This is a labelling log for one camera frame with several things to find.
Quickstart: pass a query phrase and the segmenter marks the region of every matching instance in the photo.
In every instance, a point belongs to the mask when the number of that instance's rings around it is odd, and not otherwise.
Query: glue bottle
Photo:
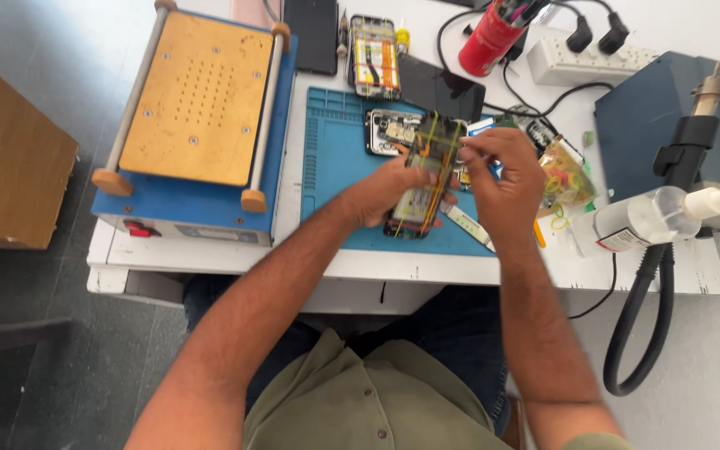
[[[720,215],[720,189],[687,193],[663,186],[592,210],[571,220],[571,234],[585,256],[645,248],[692,238],[702,220]]]
[[[396,53],[407,55],[410,52],[410,32],[405,28],[405,19],[399,23],[396,30]]]

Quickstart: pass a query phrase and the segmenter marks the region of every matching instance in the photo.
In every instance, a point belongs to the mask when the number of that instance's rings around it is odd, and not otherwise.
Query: green shirt
[[[246,417],[251,450],[509,450],[490,417],[454,373],[405,340],[361,360],[327,330],[310,353],[282,370]],[[579,436],[563,450],[630,450],[604,433]]]

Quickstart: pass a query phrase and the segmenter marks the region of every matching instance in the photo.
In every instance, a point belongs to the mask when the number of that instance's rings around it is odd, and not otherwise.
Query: white spray nozzle
[[[699,220],[720,215],[720,189],[708,187],[691,192],[682,200],[685,214]]]

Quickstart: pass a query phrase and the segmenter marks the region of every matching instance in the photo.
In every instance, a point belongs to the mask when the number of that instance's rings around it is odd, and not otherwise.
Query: blue silicone repair mat
[[[388,160],[388,157],[365,152],[364,113],[374,108],[423,112],[407,103],[369,101],[339,90],[310,87],[307,91],[302,220]],[[455,195],[459,199],[457,206],[476,218],[477,209],[471,193],[456,192]],[[343,248],[445,255],[496,255],[456,223],[444,215],[440,217],[443,219],[443,227],[433,228],[423,240],[400,240],[385,236],[380,225],[355,231],[343,244]]]

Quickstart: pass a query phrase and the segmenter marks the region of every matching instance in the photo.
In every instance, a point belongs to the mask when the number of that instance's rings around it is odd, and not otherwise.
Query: red cylinder
[[[488,75],[526,30],[525,27],[511,26],[499,17],[496,13],[498,4],[493,2],[488,6],[474,33],[457,56],[465,71],[478,77]]]

